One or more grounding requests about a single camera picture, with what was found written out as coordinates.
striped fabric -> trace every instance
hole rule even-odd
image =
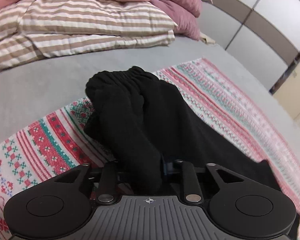
[[[193,111],[244,154],[258,162],[267,159],[281,189],[300,213],[300,164],[282,135],[246,94],[205,58],[155,75],[176,85]],[[81,163],[98,167],[113,160],[107,149],[83,132],[92,111],[87,98],[79,99],[0,144],[0,240],[11,235],[3,218],[10,197]]]
[[[175,26],[149,2],[22,0],[0,9],[0,70],[46,57],[168,45]]]

black robotic device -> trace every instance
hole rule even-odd
[[[77,166],[6,203],[11,239],[289,239],[296,208],[285,194],[214,163],[176,161],[168,171],[175,194],[125,195],[119,183],[138,190],[118,163]]]

crosshair marking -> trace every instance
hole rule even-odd
[[[147,203],[152,203],[153,201],[155,201],[155,200],[153,200],[152,198],[147,198],[146,200],[144,200],[144,201],[146,201]]]

red and green patterned fabric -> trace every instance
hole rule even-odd
[[[249,97],[205,58],[155,75],[176,85],[193,111],[244,154],[256,161],[267,159],[281,189],[300,213],[300,165],[287,142]],[[14,194],[81,163],[103,166],[113,160],[107,149],[83,132],[92,111],[87,98],[79,99],[0,144],[1,240],[10,237],[3,208]]]

grey bed sheet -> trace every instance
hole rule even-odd
[[[85,96],[85,84],[95,73],[127,70],[133,65],[153,72],[205,57],[263,110],[300,160],[300,129],[236,59],[219,45],[186,37],[166,47],[117,49],[45,59],[0,73],[0,142],[33,121]]]

